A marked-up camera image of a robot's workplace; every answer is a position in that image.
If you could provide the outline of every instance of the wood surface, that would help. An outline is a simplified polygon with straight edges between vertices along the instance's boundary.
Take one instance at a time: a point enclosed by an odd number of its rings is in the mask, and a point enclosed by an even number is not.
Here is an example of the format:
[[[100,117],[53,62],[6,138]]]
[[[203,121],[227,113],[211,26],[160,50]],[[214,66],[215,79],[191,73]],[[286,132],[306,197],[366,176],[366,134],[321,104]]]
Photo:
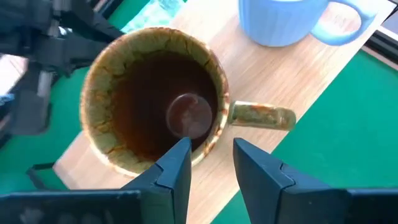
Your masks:
[[[379,14],[370,28],[359,39],[341,47],[325,45],[312,36],[283,48],[257,45],[239,28],[237,0],[189,0],[172,26],[207,42],[215,51],[226,70],[232,99],[286,106],[292,108],[299,119],[394,6],[378,0]],[[359,26],[356,13],[336,4],[327,9],[322,19],[345,31]],[[239,190],[232,158],[234,137],[242,137],[272,152],[286,134],[227,127],[209,156],[192,170],[187,223],[210,223]],[[100,163],[90,147],[80,133],[57,161],[54,169],[66,186],[116,189],[130,181]]]

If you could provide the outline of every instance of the wooden tray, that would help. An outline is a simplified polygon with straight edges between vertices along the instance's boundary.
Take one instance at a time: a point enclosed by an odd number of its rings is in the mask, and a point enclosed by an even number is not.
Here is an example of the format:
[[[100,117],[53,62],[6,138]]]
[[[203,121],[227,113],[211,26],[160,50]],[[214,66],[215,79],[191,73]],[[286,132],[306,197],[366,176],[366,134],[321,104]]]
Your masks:
[[[235,100],[272,103],[292,108],[298,119],[339,74],[395,5],[378,0],[379,14],[354,42],[325,45],[312,36],[283,48],[257,45],[239,27],[237,0],[189,0],[172,23],[209,44],[226,70]],[[338,4],[323,16],[331,26],[352,30],[358,16]],[[187,223],[210,223],[238,191],[232,159],[232,139],[242,137],[272,152],[283,131],[228,127],[209,156],[193,168]],[[130,179],[109,169],[95,157],[80,133],[54,169],[70,189],[119,188]]]

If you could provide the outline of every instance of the blue mug handle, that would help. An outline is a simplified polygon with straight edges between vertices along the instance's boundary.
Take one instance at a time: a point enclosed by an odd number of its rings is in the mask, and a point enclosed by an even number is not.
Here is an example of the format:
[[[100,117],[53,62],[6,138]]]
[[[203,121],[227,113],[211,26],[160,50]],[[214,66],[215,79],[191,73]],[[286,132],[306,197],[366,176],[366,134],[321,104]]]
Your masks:
[[[329,0],[329,1],[345,4],[355,9],[361,18],[361,27],[357,31],[354,31],[349,34],[336,35],[327,31],[325,27],[318,22],[315,25],[315,27],[312,29],[311,34],[318,40],[328,45],[334,45],[334,46],[343,45],[357,39],[369,27],[369,25],[373,22],[377,14],[376,11],[372,11],[371,9],[366,9],[366,7],[363,4],[366,4],[367,1],[363,0]]]

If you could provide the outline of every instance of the mug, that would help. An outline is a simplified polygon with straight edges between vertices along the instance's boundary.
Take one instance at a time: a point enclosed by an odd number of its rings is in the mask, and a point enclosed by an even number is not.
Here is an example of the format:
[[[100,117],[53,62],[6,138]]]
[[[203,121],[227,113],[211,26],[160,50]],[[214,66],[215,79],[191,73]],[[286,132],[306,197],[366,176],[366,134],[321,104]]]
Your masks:
[[[335,34],[318,21],[329,2],[355,9],[361,26],[349,34]],[[239,0],[239,21],[243,31],[261,45],[282,47],[307,34],[328,45],[343,45],[358,38],[372,23],[376,12],[364,0]]]
[[[210,48],[166,27],[125,34],[97,56],[83,85],[80,119],[100,160],[136,177],[183,137],[170,129],[170,108],[178,114],[192,105],[199,105],[197,113],[189,117],[183,111],[181,118],[198,116],[200,122],[188,119],[188,128],[208,123],[204,135],[192,139],[193,166],[211,151],[227,123],[290,130],[296,122],[287,108],[231,101],[226,74]]]

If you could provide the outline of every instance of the mug handle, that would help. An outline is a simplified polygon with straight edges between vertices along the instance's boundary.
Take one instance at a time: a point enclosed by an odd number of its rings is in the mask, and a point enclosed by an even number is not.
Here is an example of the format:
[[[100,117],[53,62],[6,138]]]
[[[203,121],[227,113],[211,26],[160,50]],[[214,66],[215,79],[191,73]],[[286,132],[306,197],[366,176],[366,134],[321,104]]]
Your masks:
[[[237,126],[289,131],[296,124],[292,110],[273,105],[234,101],[229,111],[228,123]]]
[[[334,45],[334,46],[343,45],[357,39],[369,27],[369,25],[373,22],[377,14],[376,11],[371,10],[371,7],[366,7],[367,1],[363,0],[329,0],[329,1],[345,4],[355,9],[361,18],[361,27],[357,31],[351,32],[349,34],[336,35],[327,31],[324,28],[324,26],[318,22],[315,25],[315,27],[312,29],[311,34],[318,40],[328,45]]]

